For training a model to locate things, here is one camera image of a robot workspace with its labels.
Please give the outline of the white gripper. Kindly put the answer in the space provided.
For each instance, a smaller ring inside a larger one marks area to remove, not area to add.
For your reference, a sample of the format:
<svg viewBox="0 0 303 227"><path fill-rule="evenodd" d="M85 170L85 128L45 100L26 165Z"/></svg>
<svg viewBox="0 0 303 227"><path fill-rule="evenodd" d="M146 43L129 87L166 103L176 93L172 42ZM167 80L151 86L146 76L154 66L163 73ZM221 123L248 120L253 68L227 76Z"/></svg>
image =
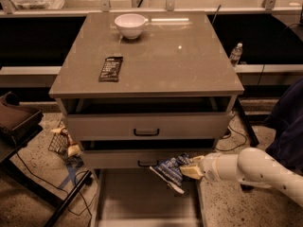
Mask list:
<svg viewBox="0 0 303 227"><path fill-rule="evenodd" d="M183 175L195 180L200 180L205 177L208 181L218 182L221 179L217 168L217 161L220 156L220 153L195 156L192 158L192 161L194 163L200 162L199 166L181 166L180 170Z"/></svg>

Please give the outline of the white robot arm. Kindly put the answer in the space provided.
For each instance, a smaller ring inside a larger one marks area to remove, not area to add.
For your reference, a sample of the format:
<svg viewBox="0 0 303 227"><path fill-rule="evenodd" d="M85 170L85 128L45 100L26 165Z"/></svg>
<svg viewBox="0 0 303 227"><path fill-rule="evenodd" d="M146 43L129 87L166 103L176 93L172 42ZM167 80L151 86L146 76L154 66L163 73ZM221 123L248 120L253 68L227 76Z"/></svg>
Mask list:
<svg viewBox="0 0 303 227"><path fill-rule="evenodd" d="M303 206L303 177L287 169L258 148L245 148L238 154L209 153L181 166L183 175L210 182L233 181L261 188L273 187Z"/></svg>

